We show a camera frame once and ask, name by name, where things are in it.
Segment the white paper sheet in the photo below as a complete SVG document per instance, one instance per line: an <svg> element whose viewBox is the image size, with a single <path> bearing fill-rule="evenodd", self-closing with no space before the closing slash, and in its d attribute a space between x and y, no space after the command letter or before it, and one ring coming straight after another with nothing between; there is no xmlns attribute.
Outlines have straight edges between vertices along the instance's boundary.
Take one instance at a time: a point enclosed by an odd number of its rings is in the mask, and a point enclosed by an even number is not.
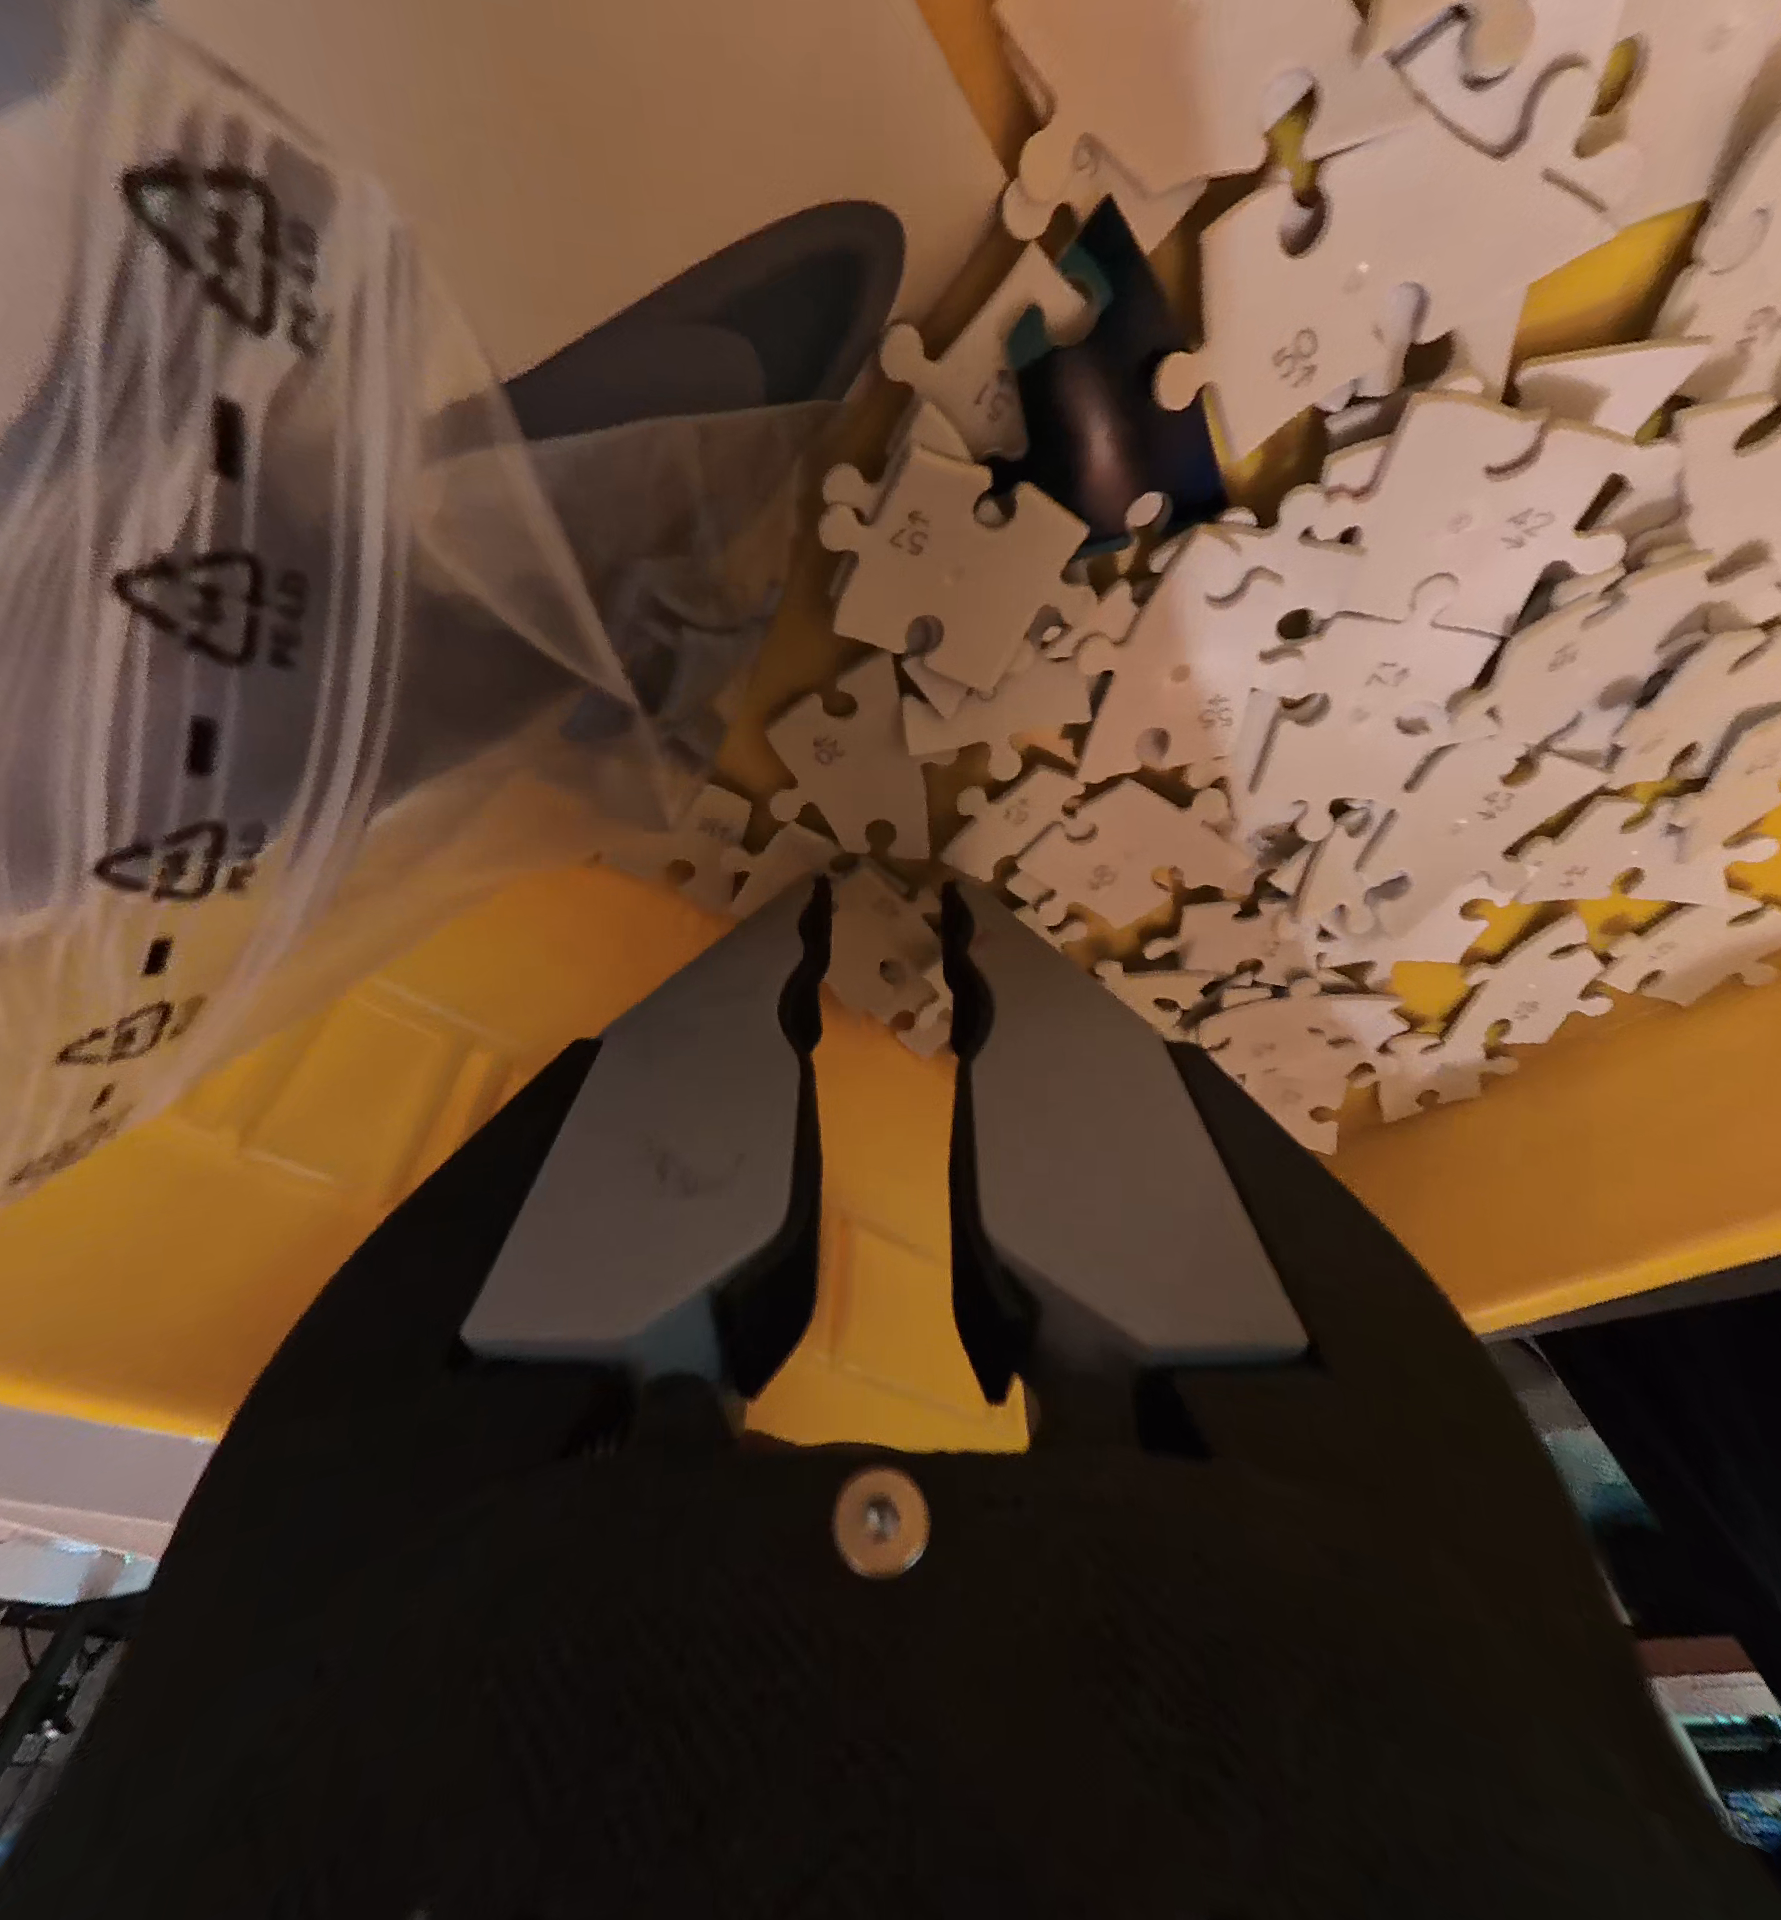
<svg viewBox="0 0 1781 1920"><path fill-rule="evenodd" d="M871 201L903 281L832 419L1002 195L914 4L140 6L385 188L504 381L735 232Z"/></svg>

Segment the clear bag of blue parts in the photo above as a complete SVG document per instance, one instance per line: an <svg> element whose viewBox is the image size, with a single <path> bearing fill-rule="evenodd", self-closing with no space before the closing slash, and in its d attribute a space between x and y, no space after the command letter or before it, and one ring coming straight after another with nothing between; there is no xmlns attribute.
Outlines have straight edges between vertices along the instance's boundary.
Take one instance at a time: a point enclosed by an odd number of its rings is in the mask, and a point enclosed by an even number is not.
<svg viewBox="0 0 1781 1920"><path fill-rule="evenodd" d="M0 4L0 1212L523 854L663 831L903 281L782 213L493 373L386 190L140 4Z"/></svg>

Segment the yellow plastic bin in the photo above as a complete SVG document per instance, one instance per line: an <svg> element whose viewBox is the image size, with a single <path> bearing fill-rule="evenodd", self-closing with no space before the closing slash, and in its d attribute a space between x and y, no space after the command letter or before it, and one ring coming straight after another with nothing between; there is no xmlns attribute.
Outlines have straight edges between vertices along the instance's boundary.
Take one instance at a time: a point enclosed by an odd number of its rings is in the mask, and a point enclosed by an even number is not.
<svg viewBox="0 0 1781 1920"><path fill-rule="evenodd" d="M914 6L991 144L1003 85L961 87L978 4ZM721 743L751 793L757 680L780 708L841 664L807 600L804 509L796 537ZM609 1015L693 954L712 931L704 911L632 876L584 876L592 846L543 858L550 799L526 783L495 814L497 853L523 854L495 885L0 1212L0 1403L221 1433L330 1271L568 1040L568 1018Z"/></svg>

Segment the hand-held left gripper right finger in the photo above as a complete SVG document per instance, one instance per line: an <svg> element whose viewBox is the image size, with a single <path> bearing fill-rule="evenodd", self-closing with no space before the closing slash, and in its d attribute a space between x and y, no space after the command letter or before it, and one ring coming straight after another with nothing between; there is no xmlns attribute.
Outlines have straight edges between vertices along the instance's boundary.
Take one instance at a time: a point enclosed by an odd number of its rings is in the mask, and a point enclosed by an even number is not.
<svg viewBox="0 0 1781 1920"><path fill-rule="evenodd" d="M1307 1328L1159 1034L983 885L943 894L951 1308L989 1403L1045 1370L1299 1363Z"/></svg>

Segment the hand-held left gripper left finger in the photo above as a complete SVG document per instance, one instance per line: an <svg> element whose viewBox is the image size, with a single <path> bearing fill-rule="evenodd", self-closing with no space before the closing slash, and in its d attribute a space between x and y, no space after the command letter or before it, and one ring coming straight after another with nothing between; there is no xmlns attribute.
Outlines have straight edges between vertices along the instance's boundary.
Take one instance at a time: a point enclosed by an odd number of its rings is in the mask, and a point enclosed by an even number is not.
<svg viewBox="0 0 1781 1920"><path fill-rule="evenodd" d="M463 1326L470 1356L758 1396L815 1308L828 876L620 1015Z"/></svg>

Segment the pile of puzzle pieces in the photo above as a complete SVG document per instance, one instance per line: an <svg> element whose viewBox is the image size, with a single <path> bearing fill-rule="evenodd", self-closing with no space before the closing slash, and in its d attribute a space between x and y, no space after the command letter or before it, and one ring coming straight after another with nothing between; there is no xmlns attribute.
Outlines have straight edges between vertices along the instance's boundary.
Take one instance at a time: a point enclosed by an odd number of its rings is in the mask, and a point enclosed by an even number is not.
<svg viewBox="0 0 1781 1920"><path fill-rule="evenodd" d="M1766 986L1781 808L1781 4L993 4L1037 126L1007 274L832 468L834 633L768 731L609 854L714 914L836 874L832 981L946 1044L934 900L994 882L1305 1146L1479 1096L1618 996ZM1116 199L1230 505L1083 557L1005 347Z"/></svg>

